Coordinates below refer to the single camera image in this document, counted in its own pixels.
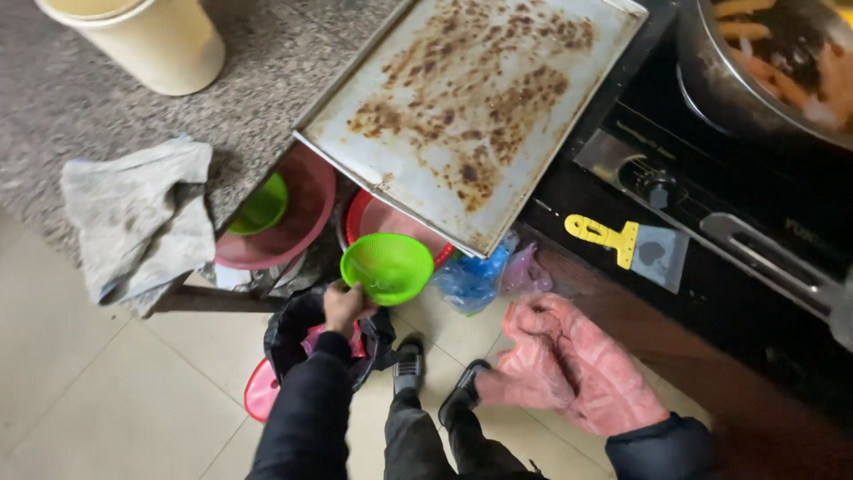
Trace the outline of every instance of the food in pot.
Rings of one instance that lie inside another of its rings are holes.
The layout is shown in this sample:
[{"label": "food in pot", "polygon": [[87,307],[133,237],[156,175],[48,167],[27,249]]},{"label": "food in pot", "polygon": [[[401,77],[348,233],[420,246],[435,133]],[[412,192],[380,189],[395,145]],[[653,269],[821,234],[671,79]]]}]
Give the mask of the food in pot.
[{"label": "food in pot", "polygon": [[735,59],[771,96],[826,128],[853,132],[853,50],[815,26],[804,8],[818,5],[724,0],[714,15]]}]

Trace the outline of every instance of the green plastic colander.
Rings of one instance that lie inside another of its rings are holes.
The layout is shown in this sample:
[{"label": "green plastic colander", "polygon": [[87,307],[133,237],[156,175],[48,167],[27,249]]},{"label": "green plastic colander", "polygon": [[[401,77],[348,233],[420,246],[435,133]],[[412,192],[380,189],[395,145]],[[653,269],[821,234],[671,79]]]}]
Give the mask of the green plastic colander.
[{"label": "green plastic colander", "polygon": [[435,263],[423,243],[397,233],[359,238],[340,259],[346,284],[364,284],[377,304],[390,307],[415,298],[427,286]]}]

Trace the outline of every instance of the shoe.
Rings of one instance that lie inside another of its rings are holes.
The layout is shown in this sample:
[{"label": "shoe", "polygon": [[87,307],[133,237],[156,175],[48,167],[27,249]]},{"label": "shoe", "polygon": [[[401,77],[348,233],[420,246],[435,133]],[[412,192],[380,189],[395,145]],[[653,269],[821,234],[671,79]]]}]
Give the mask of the shoe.
[{"label": "shoe", "polygon": [[394,364],[394,396],[404,389],[421,391],[424,373],[424,345],[420,334],[405,337],[397,348],[399,360]]},{"label": "shoe", "polygon": [[475,360],[468,365],[468,368],[459,377],[456,386],[447,399],[441,404],[438,410],[438,421],[441,426],[447,428],[450,420],[450,415],[459,410],[473,410],[479,405],[479,394],[477,387],[474,385],[474,379],[478,372],[491,370],[491,365],[485,360]]}]

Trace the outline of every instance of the baking tray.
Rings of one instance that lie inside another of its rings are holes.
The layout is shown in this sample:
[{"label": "baking tray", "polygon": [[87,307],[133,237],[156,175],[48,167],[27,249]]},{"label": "baking tray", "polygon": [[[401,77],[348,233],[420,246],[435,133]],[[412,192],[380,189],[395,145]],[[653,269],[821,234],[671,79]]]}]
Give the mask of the baking tray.
[{"label": "baking tray", "polygon": [[648,12],[630,0],[409,0],[293,135],[485,258]]}]

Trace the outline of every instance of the black sleeve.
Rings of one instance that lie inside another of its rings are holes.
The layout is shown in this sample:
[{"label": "black sleeve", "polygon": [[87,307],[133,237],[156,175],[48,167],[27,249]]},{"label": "black sleeve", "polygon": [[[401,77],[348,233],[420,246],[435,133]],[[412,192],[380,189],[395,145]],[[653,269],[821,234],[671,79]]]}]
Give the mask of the black sleeve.
[{"label": "black sleeve", "polygon": [[607,439],[605,451],[619,480],[716,478],[711,434],[697,419],[677,413],[639,430]]},{"label": "black sleeve", "polygon": [[347,340],[325,332],[284,377],[247,480],[346,480],[350,357]]}]

